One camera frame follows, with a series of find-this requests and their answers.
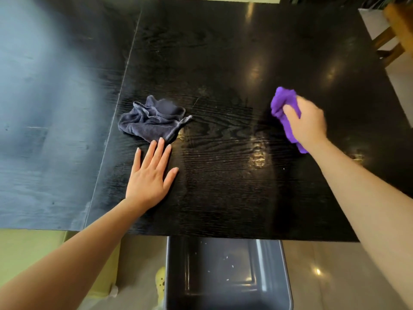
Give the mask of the person's right hand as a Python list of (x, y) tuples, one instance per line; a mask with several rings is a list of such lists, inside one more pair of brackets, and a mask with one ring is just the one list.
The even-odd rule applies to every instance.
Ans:
[(301, 96), (297, 96), (297, 105), (301, 111), (301, 127), (291, 127), (292, 134), (304, 149), (310, 153), (318, 145), (328, 140), (324, 112), (314, 103)]

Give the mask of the person's left hand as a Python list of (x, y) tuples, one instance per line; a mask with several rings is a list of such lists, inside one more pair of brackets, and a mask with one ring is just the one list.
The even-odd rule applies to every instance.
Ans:
[(162, 159), (157, 168), (152, 168), (151, 159), (157, 143), (155, 140), (150, 143), (145, 157), (141, 159), (139, 171), (134, 174), (131, 171), (128, 181), (125, 200), (139, 215), (156, 206), (169, 192), (163, 189), (163, 182), (172, 147), (165, 142)]

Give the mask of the person's left forearm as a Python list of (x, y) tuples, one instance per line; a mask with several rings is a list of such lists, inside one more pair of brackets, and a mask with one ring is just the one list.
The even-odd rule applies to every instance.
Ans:
[(122, 200), (0, 287), (0, 310), (77, 310), (123, 236), (153, 206)]

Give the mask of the person's right forearm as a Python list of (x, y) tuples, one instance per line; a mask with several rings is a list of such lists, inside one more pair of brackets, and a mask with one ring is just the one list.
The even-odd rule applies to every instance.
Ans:
[(325, 136), (303, 146), (365, 251), (413, 310), (413, 198), (366, 170)]

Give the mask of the grey-blue cleaning cloth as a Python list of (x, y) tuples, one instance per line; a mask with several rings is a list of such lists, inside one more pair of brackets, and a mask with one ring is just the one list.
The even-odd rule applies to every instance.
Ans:
[(169, 143), (192, 118), (186, 115), (185, 108), (172, 101), (149, 95), (144, 104), (135, 101), (131, 111), (120, 116), (118, 129), (149, 143), (160, 138)]

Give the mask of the black wooden table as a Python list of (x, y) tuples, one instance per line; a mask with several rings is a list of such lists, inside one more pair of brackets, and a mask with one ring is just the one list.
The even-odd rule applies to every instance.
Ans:
[(271, 116), (276, 88), (413, 197), (413, 129), (357, 9), (200, 0), (0, 0), (0, 229), (80, 231), (120, 202), (147, 96), (193, 118), (142, 235), (357, 241), (316, 162)]

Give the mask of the yellow slipper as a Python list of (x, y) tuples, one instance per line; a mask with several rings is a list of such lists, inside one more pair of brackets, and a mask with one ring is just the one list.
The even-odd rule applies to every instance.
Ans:
[(166, 281), (166, 267), (162, 266), (158, 269), (155, 275), (155, 284), (158, 296), (158, 306), (163, 305), (164, 292), (165, 292), (165, 281)]

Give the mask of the grey plastic bin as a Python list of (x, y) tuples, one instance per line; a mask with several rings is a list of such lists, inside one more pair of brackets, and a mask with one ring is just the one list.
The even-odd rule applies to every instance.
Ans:
[(164, 310), (293, 310), (280, 240), (169, 236)]

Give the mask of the wooden chair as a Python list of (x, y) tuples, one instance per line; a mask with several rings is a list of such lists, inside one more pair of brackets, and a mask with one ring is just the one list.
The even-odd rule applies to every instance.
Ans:
[[(405, 52), (413, 58), (413, 2), (390, 3), (384, 8), (383, 13), (389, 27), (373, 40), (373, 46), (383, 66), (388, 67)], [(394, 38), (399, 42), (393, 49), (380, 49)]]

